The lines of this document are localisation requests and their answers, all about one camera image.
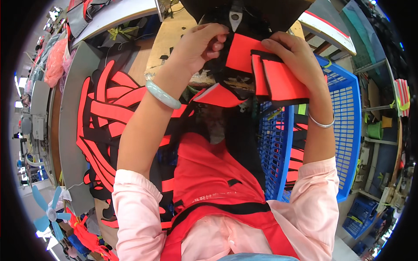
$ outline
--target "green basket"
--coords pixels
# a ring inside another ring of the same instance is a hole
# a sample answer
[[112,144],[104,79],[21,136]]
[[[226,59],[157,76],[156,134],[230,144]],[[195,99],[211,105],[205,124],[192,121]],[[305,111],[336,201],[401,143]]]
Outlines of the green basket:
[[367,134],[373,139],[383,138],[382,122],[376,122],[367,126]]

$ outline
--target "pink shirt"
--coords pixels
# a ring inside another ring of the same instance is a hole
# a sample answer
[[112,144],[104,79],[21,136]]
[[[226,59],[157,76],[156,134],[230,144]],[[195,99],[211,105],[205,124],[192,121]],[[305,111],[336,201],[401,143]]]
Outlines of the pink shirt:
[[[331,260],[338,221],[339,179],[335,157],[300,167],[290,203],[267,201],[301,261]],[[158,203],[162,195],[144,176],[118,170],[112,193],[119,223],[116,245],[121,261],[160,260],[166,232]],[[215,261],[234,253],[269,253],[263,231],[222,215],[198,220],[181,244],[184,261]]]

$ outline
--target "pink fabric bundle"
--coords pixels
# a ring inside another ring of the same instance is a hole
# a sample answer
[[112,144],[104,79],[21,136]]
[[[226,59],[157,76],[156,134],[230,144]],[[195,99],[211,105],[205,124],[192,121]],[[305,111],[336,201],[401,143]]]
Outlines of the pink fabric bundle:
[[67,47],[67,39],[61,39],[54,44],[49,52],[48,60],[46,61],[46,73],[43,79],[49,87],[53,88],[61,78],[64,68],[62,66],[64,59],[64,50]]

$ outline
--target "woman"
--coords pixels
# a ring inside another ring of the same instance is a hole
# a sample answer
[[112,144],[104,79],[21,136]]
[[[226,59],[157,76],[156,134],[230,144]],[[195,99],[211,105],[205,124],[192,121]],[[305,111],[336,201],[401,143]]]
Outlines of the woman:
[[[215,23],[191,29],[154,84],[178,99],[191,76],[219,56],[228,33],[226,26]],[[310,91],[303,166],[290,204],[266,203],[257,179],[231,157],[224,142],[210,145],[202,136],[186,133],[174,173],[173,200],[181,201],[180,213],[171,231],[163,232],[158,212],[162,195],[149,181],[149,171],[173,109],[147,92],[120,139],[112,194],[120,260],[331,260],[339,179],[328,86],[304,39],[277,32],[262,44]],[[132,155],[141,160],[132,160]],[[227,257],[235,253],[267,255]]]

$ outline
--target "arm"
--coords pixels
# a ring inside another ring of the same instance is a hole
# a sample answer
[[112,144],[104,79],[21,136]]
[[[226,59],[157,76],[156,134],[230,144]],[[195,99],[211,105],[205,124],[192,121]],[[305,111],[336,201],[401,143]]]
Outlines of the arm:
[[[154,83],[178,99],[192,75],[202,69],[206,61],[219,56],[227,33],[228,27],[220,24],[191,29],[158,71]],[[173,109],[146,92],[120,138],[118,169],[132,170],[149,179],[152,160],[172,113]],[[133,155],[140,160],[132,160]]]
[[[305,39],[276,32],[261,43],[282,58],[296,78],[309,89],[311,116],[321,124],[330,124],[333,121],[331,96],[321,67]],[[333,127],[322,128],[309,119],[303,163],[326,160],[334,155]]]
[[[154,83],[178,99],[191,76],[207,60],[219,56],[226,33],[219,24],[191,29],[158,71]],[[146,92],[120,138],[112,193],[119,224],[116,250],[120,260],[160,258],[165,241],[158,211],[162,195],[149,181],[149,171],[172,113],[173,109]]]
[[[274,33],[262,44],[282,58],[296,78],[309,90],[309,112],[320,124],[333,121],[331,96],[324,74],[305,39],[283,32]],[[338,222],[339,179],[335,162],[333,127],[322,128],[310,118],[303,166],[293,187],[290,208],[282,215],[316,249],[331,257]]]

